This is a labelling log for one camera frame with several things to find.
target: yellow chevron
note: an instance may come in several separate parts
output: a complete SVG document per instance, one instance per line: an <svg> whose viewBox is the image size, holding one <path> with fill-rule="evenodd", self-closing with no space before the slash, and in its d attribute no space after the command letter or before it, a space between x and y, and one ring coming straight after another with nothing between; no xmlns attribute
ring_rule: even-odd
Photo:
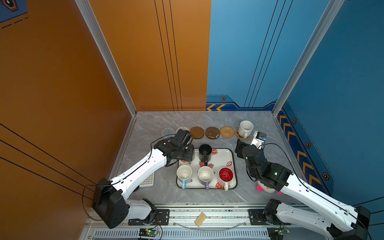
<svg viewBox="0 0 384 240"><path fill-rule="evenodd" d="M303 162L303 173L305 174L305 167L309 167L310 169L313 170L313 167L311 165L309 165L308 163L306 162Z"/></svg>
<svg viewBox="0 0 384 240"><path fill-rule="evenodd" d="M303 152L300 152L300 151L297 151L297 161L300 162L299 158L300 158L300 155L304 156L304 157L307 157L307 155Z"/></svg>
<svg viewBox="0 0 384 240"><path fill-rule="evenodd" d="M320 180L310 174L310 185L312 186L312 179L321 184Z"/></svg>
<svg viewBox="0 0 384 240"><path fill-rule="evenodd" d="M285 133L285 127L290 127L291 125L289 125L289 123L284 123L283 125L284 125L283 132Z"/></svg>
<svg viewBox="0 0 384 240"><path fill-rule="evenodd" d="M220 107L216 108L216 110L217 110L217 111L221 111L220 108L222 108L222 107L224 107L224 106L225 106L225 104L223 104L223 105L221 105Z"/></svg>
<svg viewBox="0 0 384 240"><path fill-rule="evenodd" d="M294 135L294 136L296 136L296 134L295 134L294 132L290 132L290 131L288 131L288 136L287 136L288 142L289 142L289 136L290 136L290 135Z"/></svg>
<svg viewBox="0 0 384 240"><path fill-rule="evenodd" d="M215 105L216 105L216 104L212 104L211 106L209 106L209 107L207 108L207 110L208 110L208 111L212 111L212 110L211 110L211 107L213 107L213 106L215 106Z"/></svg>
<svg viewBox="0 0 384 240"><path fill-rule="evenodd" d="M281 125L281 119L282 118L287 118L286 116L284 116L284 115L280 115L280 125Z"/></svg>

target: white keyboard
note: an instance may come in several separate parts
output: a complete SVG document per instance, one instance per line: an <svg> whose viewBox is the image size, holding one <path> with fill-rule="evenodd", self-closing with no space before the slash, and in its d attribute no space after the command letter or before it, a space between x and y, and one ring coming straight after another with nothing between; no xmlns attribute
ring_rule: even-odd
<svg viewBox="0 0 384 240"><path fill-rule="evenodd" d="M140 183L139 187L152 187L154 184L154 179L155 179L155 173L153 172L142 183Z"/></svg>

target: striped wooden block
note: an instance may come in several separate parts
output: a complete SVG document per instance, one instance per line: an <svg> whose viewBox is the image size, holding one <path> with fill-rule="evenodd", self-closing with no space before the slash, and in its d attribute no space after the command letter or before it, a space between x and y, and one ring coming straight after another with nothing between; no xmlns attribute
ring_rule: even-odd
<svg viewBox="0 0 384 240"><path fill-rule="evenodd" d="M200 213L199 217L196 219L195 224L200 227L200 225L204 222L204 220L207 218L207 216L202 212Z"/></svg>

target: round coaster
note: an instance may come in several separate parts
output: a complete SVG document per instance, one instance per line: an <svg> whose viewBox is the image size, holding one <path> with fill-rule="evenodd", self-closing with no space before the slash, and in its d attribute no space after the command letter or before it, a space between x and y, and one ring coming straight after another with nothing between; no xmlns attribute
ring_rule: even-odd
<svg viewBox="0 0 384 240"><path fill-rule="evenodd" d="M242 136L239 135L239 128L235 131L235 135L237 136L238 139L240 139L243 142L251 140L251 136L248 136L247 138L243 138Z"/></svg>
<svg viewBox="0 0 384 240"><path fill-rule="evenodd" d="M167 135L171 135L171 134L175 134L175 130L171 127L166 127L164 128L163 130L161 130L161 136L164 137L164 136L167 136Z"/></svg>
<svg viewBox="0 0 384 240"><path fill-rule="evenodd" d="M178 127L177 129L176 129L176 132L178 132L179 130L184 130L184 131L189 131L189 128L187 128L187 127Z"/></svg>
<svg viewBox="0 0 384 240"><path fill-rule="evenodd" d="M231 128L229 126L225 126L225 127L220 128L220 134L223 137L231 138L235 135L235 131L233 130L233 128Z"/></svg>
<svg viewBox="0 0 384 240"><path fill-rule="evenodd" d="M189 133L192 135L193 139L200 139L204 136L204 129L201 127L193 127Z"/></svg>
<svg viewBox="0 0 384 240"><path fill-rule="evenodd" d="M206 129L205 135L209 139L217 139L220 136L220 130L216 127L209 127Z"/></svg>

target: marble surface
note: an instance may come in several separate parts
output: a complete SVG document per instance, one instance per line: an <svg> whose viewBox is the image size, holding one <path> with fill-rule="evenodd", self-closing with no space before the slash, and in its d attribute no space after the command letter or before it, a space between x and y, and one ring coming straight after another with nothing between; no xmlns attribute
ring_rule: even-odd
<svg viewBox="0 0 384 240"><path fill-rule="evenodd" d="M230 126L235 130L243 120L253 123L254 131L267 134L266 143L276 143L287 152L278 129L269 111L179 111L179 112L138 112L131 138L120 164L118 174L132 167L150 151L150 142L161 137L161 130L172 127L175 130L180 126L189 129L194 126L207 129L208 127L221 128ZM234 153L234 161L237 172L238 185L233 190L222 189L180 189L176 185L177 164L170 167L162 167L155 172L155 184L153 187L139 188L129 197L133 200L149 199L154 204L171 203L256 203L265 204L269 199L278 199L285 203L297 203L298 200L288 195L259 192L257 183L252 182L245 170L245 162L235 154L237 137L224 138L220 136L216 140L204 136L194 140L195 147L201 144L209 144L212 148L228 148ZM270 162L277 162L289 169L291 166L284 153L275 145L267 145L264 149L265 157Z"/></svg>

